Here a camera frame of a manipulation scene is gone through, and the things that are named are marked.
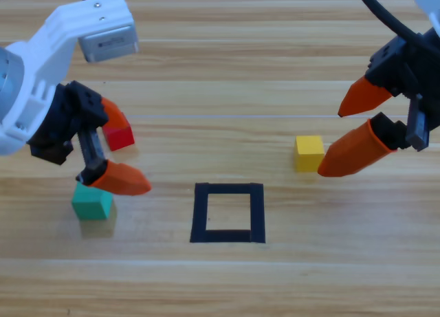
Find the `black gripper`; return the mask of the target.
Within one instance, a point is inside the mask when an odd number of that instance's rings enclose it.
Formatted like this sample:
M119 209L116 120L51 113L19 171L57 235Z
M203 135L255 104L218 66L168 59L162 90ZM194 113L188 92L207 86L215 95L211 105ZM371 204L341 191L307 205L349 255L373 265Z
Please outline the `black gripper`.
M116 103L96 91L72 81L59 84L47 115L27 141L31 155L53 164L63 164L73 151L77 135L85 168L76 180L88 187L116 195L143 195L151 183L142 171L105 158L97 128L123 129L129 121Z
M344 177L398 149L428 147L429 132L439 127L439 61L396 36L372 55L366 76L349 87L338 115L343 118L373 110L400 94L410 100L406 124L382 112L369 118L329 147L318 174Z

